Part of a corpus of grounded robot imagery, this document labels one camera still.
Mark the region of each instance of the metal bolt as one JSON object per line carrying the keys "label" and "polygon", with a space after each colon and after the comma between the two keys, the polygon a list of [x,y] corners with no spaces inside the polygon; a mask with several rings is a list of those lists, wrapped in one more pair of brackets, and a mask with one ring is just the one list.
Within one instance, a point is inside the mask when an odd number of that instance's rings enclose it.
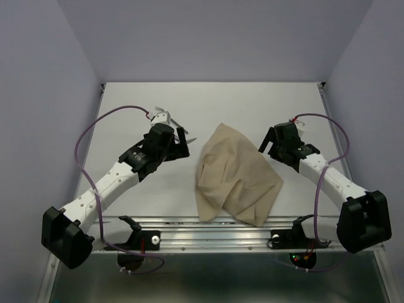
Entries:
{"label": "metal bolt", "polygon": [[279,237],[278,234],[272,235],[272,242],[274,242],[274,243],[279,243],[279,241],[280,241],[279,238],[280,238],[280,237]]}
{"label": "metal bolt", "polygon": [[151,243],[153,243],[154,245],[157,245],[158,243],[160,243],[160,238],[156,235],[154,235],[153,237],[151,237]]}

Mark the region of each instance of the white connector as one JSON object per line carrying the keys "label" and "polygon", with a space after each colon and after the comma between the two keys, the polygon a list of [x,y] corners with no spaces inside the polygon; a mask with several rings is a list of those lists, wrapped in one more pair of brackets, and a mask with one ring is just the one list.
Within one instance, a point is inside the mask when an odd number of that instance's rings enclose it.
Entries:
{"label": "white connector", "polygon": [[299,137],[301,138],[303,136],[303,134],[304,134],[304,126],[305,126],[305,124],[302,121],[299,121],[299,120],[295,120],[294,123],[296,125],[297,132],[299,133]]}
{"label": "white connector", "polygon": [[162,123],[166,125],[170,125],[171,115],[169,112],[159,112],[151,121],[150,126],[153,127],[157,123]]}

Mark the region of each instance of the lavender wall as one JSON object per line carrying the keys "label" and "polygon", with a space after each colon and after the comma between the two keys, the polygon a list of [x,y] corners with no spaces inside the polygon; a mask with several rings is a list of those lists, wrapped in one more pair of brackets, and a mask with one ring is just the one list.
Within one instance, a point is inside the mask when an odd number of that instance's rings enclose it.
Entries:
{"label": "lavender wall", "polygon": [[386,249],[398,285],[404,285],[403,31],[404,1],[375,0],[326,85],[331,113],[350,134],[353,179],[387,195],[393,238]]}
{"label": "lavender wall", "polygon": [[35,302],[43,212],[73,196],[73,147],[98,79],[58,3],[0,0],[0,302]]}
{"label": "lavender wall", "polygon": [[326,81],[371,0],[58,0],[103,81]]}

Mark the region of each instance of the screw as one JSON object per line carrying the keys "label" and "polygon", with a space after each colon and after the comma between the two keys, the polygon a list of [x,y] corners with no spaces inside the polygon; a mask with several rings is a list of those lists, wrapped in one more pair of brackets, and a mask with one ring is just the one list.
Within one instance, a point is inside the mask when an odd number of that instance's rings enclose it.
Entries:
{"label": "screw", "polygon": [[153,237],[151,237],[151,243],[153,243],[154,245],[157,245],[158,243],[160,243],[160,238],[156,235],[154,235]]}

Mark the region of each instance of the crumpled fabric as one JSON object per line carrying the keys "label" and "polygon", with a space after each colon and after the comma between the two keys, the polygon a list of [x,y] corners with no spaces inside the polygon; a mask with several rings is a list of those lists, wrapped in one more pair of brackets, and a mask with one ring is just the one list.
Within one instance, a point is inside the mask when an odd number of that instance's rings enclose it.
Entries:
{"label": "crumpled fabric", "polygon": [[196,173],[196,205],[201,221],[222,209],[260,227],[283,184],[258,149],[240,132],[221,123],[206,142]]}

